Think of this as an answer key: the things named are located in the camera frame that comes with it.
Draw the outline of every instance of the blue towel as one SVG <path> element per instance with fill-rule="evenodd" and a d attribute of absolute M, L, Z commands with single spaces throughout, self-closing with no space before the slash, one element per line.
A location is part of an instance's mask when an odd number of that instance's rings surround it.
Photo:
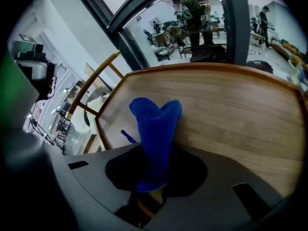
<path fill-rule="evenodd" d="M 138 123 L 146 162 L 146 177 L 137 185 L 137 192 L 157 190 L 168 180 L 170 146 L 182 106 L 178 100 L 161 109 L 147 98 L 136 98 L 129 105 Z"/>

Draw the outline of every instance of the wooden board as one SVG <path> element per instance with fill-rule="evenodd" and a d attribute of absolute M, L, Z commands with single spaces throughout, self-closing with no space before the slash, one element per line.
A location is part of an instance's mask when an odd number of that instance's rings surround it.
<path fill-rule="evenodd" d="M 177 66 L 127 75 L 102 107 L 98 118 L 102 141 L 111 148 L 130 144 L 122 129 L 140 141 L 128 107 L 133 99 L 146 97 L 159 107 L 178 99 L 183 112 L 175 142 L 235 159 L 282 196 L 290 194 L 306 146 L 298 90 L 248 67 Z"/>

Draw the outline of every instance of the black pot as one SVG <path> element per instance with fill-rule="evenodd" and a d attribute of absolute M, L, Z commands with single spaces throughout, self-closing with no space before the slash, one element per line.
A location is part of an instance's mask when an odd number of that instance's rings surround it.
<path fill-rule="evenodd" d="M 199 45 L 199 40 L 200 40 L 199 33 L 191 33 L 189 35 L 189 39 L 191 41 L 192 46 L 198 46 Z"/>

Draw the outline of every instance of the blue fabric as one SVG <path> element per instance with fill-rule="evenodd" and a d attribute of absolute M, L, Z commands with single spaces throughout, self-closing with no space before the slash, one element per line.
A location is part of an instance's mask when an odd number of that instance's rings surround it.
<path fill-rule="evenodd" d="M 182 106 L 173 100 L 159 109 L 147 98 L 136 98 L 129 108 L 137 119 L 146 162 L 146 177 L 138 183 L 137 192 L 148 193 L 168 180 L 170 146 Z"/>

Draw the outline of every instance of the black slot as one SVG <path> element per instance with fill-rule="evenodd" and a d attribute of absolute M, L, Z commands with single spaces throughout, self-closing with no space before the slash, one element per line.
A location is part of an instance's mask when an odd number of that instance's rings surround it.
<path fill-rule="evenodd" d="M 88 163 L 86 161 L 79 161 L 79 162 L 68 164 L 70 169 L 84 167 L 85 165 L 88 165 Z"/>
<path fill-rule="evenodd" d="M 247 183 L 233 186 L 233 189 L 245 206 L 252 221 L 256 221 L 269 213 L 270 207 Z"/>

